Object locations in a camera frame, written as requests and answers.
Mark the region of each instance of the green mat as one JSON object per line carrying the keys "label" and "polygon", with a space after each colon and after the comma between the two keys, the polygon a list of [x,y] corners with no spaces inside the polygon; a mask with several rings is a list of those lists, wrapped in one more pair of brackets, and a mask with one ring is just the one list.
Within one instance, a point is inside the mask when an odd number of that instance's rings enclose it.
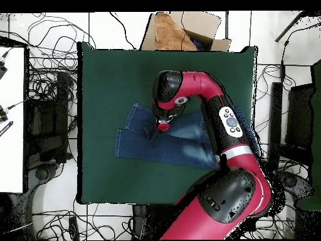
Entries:
{"label": "green mat", "polygon": [[[162,70],[212,73],[250,122],[256,51],[255,47],[241,53],[92,50],[87,43],[78,43],[78,67],[82,67],[82,107],[78,114],[83,119],[78,131],[82,157],[78,157],[77,199],[82,203],[177,201],[207,171],[116,159],[116,129],[123,128],[134,102],[151,108],[152,85]],[[184,113],[199,108],[198,100],[192,99]]]}
{"label": "green mat", "polygon": [[311,66],[312,82],[315,93],[311,99],[313,109],[311,177],[314,194],[298,201],[297,206],[305,211],[321,211],[321,60]]}

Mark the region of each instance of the white desk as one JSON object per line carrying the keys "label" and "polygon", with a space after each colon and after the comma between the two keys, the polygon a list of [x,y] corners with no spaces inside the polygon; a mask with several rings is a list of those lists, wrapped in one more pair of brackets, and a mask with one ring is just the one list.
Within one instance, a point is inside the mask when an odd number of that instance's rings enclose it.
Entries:
{"label": "white desk", "polygon": [[[9,48],[0,47],[0,57]],[[0,79],[0,105],[5,109],[23,101],[24,48],[13,48],[6,57],[8,69]],[[0,137],[0,192],[23,192],[23,104],[11,109],[0,130],[13,125]]]}

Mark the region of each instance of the red robot arm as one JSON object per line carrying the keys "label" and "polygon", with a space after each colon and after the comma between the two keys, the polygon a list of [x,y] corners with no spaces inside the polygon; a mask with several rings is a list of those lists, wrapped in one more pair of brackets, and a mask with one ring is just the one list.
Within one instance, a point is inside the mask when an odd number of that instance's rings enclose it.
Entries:
{"label": "red robot arm", "polygon": [[207,73],[158,74],[152,93],[157,129],[168,130],[171,120],[182,114],[192,96],[201,101],[212,149],[222,170],[204,180],[204,186],[162,234],[161,240],[224,239],[247,217],[266,212],[271,203],[271,186],[233,108],[221,86]]}

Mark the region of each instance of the jeans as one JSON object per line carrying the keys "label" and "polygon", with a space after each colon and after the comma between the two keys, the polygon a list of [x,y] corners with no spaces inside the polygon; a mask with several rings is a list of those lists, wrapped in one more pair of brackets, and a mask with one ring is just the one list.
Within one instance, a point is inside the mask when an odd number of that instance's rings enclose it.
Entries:
{"label": "jeans", "polygon": [[[234,109],[239,123],[249,132],[246,135],[254,138],[241,109]],[[201,111],[174,118],[171,128],[160,133],[155,128],[151,109],[138,103],[132,106],[124,129],[117,129],[115,157],[208,170],[218,168]]]}

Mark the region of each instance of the cardboard box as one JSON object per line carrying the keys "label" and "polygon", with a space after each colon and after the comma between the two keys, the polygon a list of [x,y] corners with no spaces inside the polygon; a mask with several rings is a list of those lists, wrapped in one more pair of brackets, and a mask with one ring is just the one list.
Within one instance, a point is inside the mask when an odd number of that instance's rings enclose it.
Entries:
{"label": "cardboard box", "polygon": [[[189,37],[203,43],[209,51],[228,51],[231,40],[214,39],[221,23],[221,18],[201,11],[185,11],[183,17],[182,11],[172,11],[170,16],[173,22],[186,30]],[[155,43],[155,15],[151,14],[140,49],[154,51]]]}

